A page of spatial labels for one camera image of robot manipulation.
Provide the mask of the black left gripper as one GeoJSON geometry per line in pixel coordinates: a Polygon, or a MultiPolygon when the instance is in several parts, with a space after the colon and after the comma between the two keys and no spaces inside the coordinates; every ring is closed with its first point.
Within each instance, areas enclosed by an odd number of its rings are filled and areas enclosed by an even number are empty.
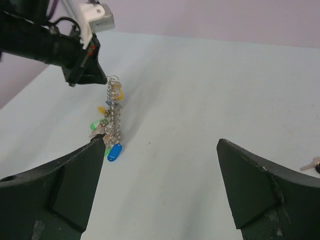
{"type": "Polygon", "coordinates": [[[65,81],[70,87],[107,84],[107,76],[98,60],[100,46],[97,35],[94,33],[87,49],[80,51],[75,64],[71,68],[62,68],[65,81]]]}

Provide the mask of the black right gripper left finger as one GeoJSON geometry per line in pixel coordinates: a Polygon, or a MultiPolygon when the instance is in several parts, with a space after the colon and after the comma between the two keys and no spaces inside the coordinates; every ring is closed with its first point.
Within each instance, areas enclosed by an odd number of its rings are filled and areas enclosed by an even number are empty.
{"type": "Polygon", "coordinates": [[[79,240],[86,231],[105,154],[102,138],[0,180],[2,240],[79,240]]]}

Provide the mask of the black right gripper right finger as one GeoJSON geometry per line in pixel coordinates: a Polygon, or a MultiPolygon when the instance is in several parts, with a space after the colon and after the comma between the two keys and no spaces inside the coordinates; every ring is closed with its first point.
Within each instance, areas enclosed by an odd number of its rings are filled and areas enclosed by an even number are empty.
{"type": "Polygon", "coordinates": [[[318,240],[320,180],[221,138],[219,166],[236,229],[244,240],[318,240]]]}

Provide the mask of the metal band with key rings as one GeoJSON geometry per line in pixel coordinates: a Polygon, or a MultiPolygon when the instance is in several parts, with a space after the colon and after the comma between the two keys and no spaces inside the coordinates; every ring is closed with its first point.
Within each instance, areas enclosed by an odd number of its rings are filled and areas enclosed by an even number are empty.
{"type": "Polygon", "coordinates": [[[121,104],[120,100],[117,101],[114,99],[114,91],[112,86],[114,84],[120,83],[120,80],[118,76],[111,75],[107,77],[107,105],[108,105],[108,111],[107,116],[109,117],[109,125],[108,130],[106,130],[106,135],[108,136],[108,142],[111,145],[117,144],[120,142],[121,139],[121,132],[120,132],[120,126],[121,126],[121,104]]]}

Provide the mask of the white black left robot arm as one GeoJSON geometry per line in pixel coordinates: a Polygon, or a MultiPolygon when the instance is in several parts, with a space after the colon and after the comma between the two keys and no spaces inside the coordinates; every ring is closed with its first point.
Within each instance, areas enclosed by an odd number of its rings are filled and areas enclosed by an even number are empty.
{"type": "Polygon", "coordinates": [[[69,86],[107,83],[96,33],[113,29],[114,16],[98,0],[80,3],[73,19],[52,17],[57,0],[2,0],[0,51],[61,67],[69,86]]]}

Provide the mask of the green plastic key tag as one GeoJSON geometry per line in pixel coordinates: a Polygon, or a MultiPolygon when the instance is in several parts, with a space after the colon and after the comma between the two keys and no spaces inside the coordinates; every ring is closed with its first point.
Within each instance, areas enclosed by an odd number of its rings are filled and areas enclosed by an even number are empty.
{"type": "Polygon", "coordinates": [[[100,124],[101,121],[102,121],[102,119],[99,119],[99,120],[94,121],[93,123],[91,123],[90,126],[89,126],[91,131],[95,130],[98,127],[98,125],[100,124]]]}

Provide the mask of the silver key with black tag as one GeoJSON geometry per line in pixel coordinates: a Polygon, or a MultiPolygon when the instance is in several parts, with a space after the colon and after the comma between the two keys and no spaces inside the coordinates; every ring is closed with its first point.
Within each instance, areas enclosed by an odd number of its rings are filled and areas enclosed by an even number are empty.
{"type": "Polygon", "coordinates": [[[302,167],[300,168],[300,171],[306,171],[306,170],[308,170],[308,169],[315,169],[315,166],[316,166],[318,163],[320,163],[320,157],[319,157],[319,156],[318,156],[318,157],[314,157],[314,158],[312,159],[312,162],[309,163],[309,164],[307,164],[307,165],[305,165],[305,166],[302,166],[302,167]]]}

